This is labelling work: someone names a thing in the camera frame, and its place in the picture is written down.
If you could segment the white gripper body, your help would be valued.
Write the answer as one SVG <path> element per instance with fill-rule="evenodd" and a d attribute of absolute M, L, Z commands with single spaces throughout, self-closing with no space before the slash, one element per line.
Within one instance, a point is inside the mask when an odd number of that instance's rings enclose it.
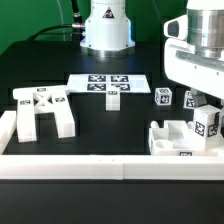
<path fill-rule="evenodd" d="M 188 0 L 163 30 L 167 77 L 224 99 L 224 0 Z"/>

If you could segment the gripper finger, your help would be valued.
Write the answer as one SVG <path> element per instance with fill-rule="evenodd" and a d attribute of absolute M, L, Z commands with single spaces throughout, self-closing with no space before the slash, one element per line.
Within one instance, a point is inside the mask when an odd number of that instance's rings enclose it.
<path fill-rule="evenodd" d="M 221 100 L 222 109 L 215 115 L 215 123 L 220 127 L 224 127 L 224 99 Z"/>
<path fill-rule="evenodd" d="M 191 94 L 196 107 L 200 107 L 207 104 L 206 96 L 203 92 L 196 89 L 192 89 Z"/>

